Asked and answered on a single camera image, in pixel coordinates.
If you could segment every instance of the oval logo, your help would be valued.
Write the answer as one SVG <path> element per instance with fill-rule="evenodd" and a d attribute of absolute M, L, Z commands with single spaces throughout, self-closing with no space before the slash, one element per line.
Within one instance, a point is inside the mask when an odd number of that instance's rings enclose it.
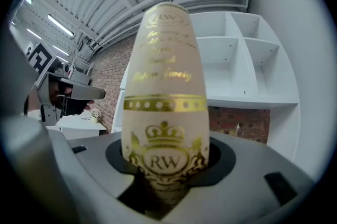
<path fill-rule="evenodd" d="M 165 14 L 152 14 L 146 21 L 147 28 L 157 27 L 160 24 L 186 26 L 189 22 L 170 12 Z"/>
<path fill-rule="evenodd" d="M 160 176 L 173 176 L 182 172 L 189 161 L 190 156 L 184 148 L 170 144 L 150 146 L 142 155 L 142 162 L 148 171 Z"/>

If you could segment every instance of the shelving unit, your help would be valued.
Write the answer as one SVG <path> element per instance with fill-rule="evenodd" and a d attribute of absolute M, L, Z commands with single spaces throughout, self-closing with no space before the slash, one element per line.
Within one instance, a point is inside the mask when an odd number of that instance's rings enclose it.
<path fill-rule="evenodd" d="M 258 15 L 208 12 L 190 15 L 210 106 L 270 109 L 267 145 L 292 159 L 300 109 L 291 63 L 278 37 Z M 125 72 L 116 106 L 113 132 L 122 127 Z"/>

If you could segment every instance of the flower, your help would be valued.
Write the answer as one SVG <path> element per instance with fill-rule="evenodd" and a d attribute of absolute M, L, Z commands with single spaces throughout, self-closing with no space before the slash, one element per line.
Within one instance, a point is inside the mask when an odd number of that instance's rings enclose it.
<path fill-rule="evenodd" d="M 101 111 L 99 109 L 92 109 L 90 112 L 92 117 L 98 118 L 101 116 Z"/>

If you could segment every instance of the gold crown logo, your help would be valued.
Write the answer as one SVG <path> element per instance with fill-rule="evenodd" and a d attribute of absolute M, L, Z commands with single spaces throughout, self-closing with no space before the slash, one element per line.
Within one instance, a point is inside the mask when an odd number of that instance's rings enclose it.
<path fill-rule="evenodd" d="M 182 126 L 169 126 L 167 121 L 161 125 L 149 125 L 145 129 L 148 142 L 175 142 L 181 143 L 185 137 L 185 129 Z"/>

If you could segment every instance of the white desk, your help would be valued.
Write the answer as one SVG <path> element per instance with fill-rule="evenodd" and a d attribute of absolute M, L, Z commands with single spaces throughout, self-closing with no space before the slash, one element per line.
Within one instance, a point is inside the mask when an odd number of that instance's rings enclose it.
<path fill-rule="evenodd" d="M 41 119 L 39 111 L 28 113 L 29 117 Z M 100 123 L 90 121 L 91 114 L 84 111 L 80 115 L 69 115 L 62 117 L 54 126 L 47 126 L 47 129 L 61 131 L 67 140 L 95 137 L 100 131 L 106 130 Z"/>

